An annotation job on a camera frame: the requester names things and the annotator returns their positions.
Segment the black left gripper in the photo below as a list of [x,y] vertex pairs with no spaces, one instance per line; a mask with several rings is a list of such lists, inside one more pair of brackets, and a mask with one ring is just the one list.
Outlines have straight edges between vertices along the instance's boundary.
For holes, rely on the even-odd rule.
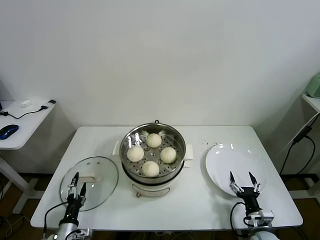
[[86,183],[84,182],[80,194],[78,194],[77,185],[79,180],[79,172],[76,172],[72,178],[70,184],[68,185],[67,191],[67,207],[65,211],[65,219],[70,221],[75,221],[78,219],[80,208],[84,205],[86,200]]

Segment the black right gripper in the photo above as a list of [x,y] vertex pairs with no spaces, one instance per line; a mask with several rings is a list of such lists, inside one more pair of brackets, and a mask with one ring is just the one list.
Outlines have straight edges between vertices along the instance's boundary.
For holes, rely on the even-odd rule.
[[254,213],[262,210],[258,203],[258,196],[260,195],[260,183],[257,182],[256,177],[249,171],[249,177],[253,184],[253,187],[240,187],[236,184],[233,173],[230,171],[230,189],[241,198],[245,204],[246,213]]

